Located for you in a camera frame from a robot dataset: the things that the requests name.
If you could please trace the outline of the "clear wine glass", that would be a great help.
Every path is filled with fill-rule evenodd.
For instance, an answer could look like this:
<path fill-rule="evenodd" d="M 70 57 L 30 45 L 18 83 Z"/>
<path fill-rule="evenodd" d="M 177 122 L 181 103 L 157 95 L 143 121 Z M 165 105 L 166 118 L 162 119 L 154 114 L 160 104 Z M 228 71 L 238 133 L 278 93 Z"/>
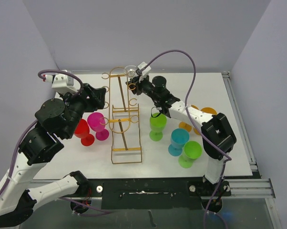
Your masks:
<path fill-rule="evenodd" d="M 138 67 L 135 65 L 128 65 L 124 68 L 124 75 L 127 76 L 128 78 L 134 78 L 136 77 L 137 74 L 137 69 Z"/>

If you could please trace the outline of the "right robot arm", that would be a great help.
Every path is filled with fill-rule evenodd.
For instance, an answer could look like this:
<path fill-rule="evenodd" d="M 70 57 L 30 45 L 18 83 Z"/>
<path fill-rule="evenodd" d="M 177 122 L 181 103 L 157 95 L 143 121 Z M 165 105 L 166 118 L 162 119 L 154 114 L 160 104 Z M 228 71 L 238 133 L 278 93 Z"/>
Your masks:
<path fill-rule="evenodd" d="M 149 81 L 149 76 L 142 81 L 136 76 L 128 80 L 126 85 L 134 95 L 145 94 L 151 98 L 160 114 L 192 125 L 200 133 L 204 150 L 209 156 L 203 189 L 205 193 L 214 195 L 220 190 L 226 162 L 232 160 L 228 154 L 236 143 L 236 136 L 223 113 L 209 114 L 186 103 L 194 82 L 195 78 L 191 81 L 185 101 L 175 97 L 166 88 L 163 76 L 155 76 L 152 81 Z"/>

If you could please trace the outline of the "light green goblet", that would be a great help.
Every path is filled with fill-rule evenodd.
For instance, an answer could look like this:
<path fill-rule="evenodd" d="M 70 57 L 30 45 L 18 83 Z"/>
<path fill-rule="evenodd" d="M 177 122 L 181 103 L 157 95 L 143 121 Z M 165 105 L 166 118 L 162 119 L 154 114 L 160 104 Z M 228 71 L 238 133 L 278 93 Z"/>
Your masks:
<path fill-rule="evenodd" d="M 167 118 L 164 114 L 153 113 L 150 117 L 150 128 L 149 137 L 153 141 L 160 141 L 163 138 L 163 130 L 167 124 Z"/>

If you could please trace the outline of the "cyan goblet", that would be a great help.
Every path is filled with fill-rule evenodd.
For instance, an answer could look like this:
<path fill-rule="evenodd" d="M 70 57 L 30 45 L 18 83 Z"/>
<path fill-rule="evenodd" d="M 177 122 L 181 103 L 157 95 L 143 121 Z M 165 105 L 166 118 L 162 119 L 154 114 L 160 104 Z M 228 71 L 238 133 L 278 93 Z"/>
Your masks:
<path fill-rule="evenodd" d="M 177 128 L 171 133 L 168 152 L 172 156 L 180 156 L 184 145 L 189 141 L 189 133 L 182 128 Z"/>

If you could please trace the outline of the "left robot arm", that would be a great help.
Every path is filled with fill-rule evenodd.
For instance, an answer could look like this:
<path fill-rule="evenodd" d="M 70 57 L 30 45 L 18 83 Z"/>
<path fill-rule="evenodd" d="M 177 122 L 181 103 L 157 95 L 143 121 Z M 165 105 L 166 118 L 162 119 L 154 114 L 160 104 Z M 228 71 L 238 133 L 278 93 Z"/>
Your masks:
<path fill-rule="evenodd" d="M 36 112 L 36 121 L 22 134 L 6 175 L 0 182 L 0 228 L 15 227 L 39 207 L 66 195 L 88 193 L 89 181 L 74 171 L 47 185 L 29 188 L 36 174 L 64 148 L 61 140 L 71 139 L 83 114 L 103 109 L 105 88 L 82 86 L 77 96 L 66 93 L 52 98 Z"/>

